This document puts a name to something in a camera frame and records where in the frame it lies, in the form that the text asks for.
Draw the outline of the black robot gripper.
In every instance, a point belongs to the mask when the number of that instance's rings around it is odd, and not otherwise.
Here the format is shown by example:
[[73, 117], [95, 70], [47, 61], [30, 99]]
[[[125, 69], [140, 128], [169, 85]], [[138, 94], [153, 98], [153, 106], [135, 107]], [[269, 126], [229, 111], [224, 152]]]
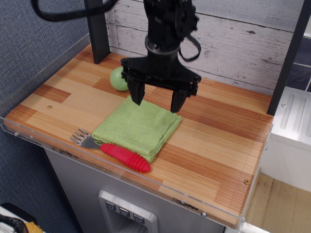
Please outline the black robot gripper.
[[122, 77], [126, 79], [132, 101], [141, 104], [145, 84], [159, 86], [173, 90], [171, 112], [179, 112], [186, 98], [197, 94], [201, 77], [179, 62], [180, 47], [173, 50], [148, 47], [147, 51], [147, 56], [121, 60]]

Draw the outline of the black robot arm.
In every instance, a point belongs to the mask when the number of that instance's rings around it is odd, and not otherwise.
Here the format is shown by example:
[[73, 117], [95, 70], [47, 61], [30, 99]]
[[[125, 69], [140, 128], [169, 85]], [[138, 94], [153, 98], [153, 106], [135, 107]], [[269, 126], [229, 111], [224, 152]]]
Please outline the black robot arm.
[[177, 113], [187, 97], [196, 95], [201, 81], [198, 74], [178, 60], [182, 55], [180, 43], [185, 38], [201, 50], [198, 41], [191, 36], [199, 20], [196, 8], [190, 0], [146, 0], [144, 8], [148, 18], [145, 38], [148, 54], [122, 59], [122, 77], [137, 105], [144, 98], [146, 84], [172, 90], [171, 112]]

